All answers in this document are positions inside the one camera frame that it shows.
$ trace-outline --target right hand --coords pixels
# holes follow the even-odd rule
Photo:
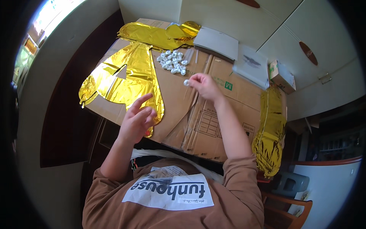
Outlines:
[[[223,93],[220,91],[214,79],[207,74],[197,73],[191,76],[189,79],[189,85],[195,88],[198,93],[213,103],[224,97]]]

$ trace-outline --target white graphic patch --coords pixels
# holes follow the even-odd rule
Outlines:
[[[122,202],[130,201],[171,211],[214,205],[203,174],[186,175],[177,166],[153,167],[151,170],[127,190]]]

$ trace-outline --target left hand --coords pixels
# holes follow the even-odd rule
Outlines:
[[[147,129],[154,125],[156,111],[151,107],[142,107],[141,105],[153,97],[149,93],[138,98],[127,110],[121,124],[117,140],[127,141],[136,144],[141,141]]]

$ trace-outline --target wooden chair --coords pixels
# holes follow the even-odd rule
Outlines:
[[[304,206],[304,211],[299,217],[296,217],[287,211],[279,210],[272,206],[266,206],[265,202],[268,198],[287,204],[302,205]],[[264,226],[267,229],[300,229],[305,223],[313,205],[311,200],[294,200],[266,192],[262,192],[262,202],[264,206]]]

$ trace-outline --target person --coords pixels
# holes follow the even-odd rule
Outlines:
[[[154,124],[156,112],[137,99],[127,111],[85,200],[86,228],[263,228],[264,209],[257,186],[256,160],[249,139],[214,79],[189,79],[200,96],[213,102],[227,160],[222,184],[205,178],[191,164],[164,158],[139,166],[128,181],[135,143]]]

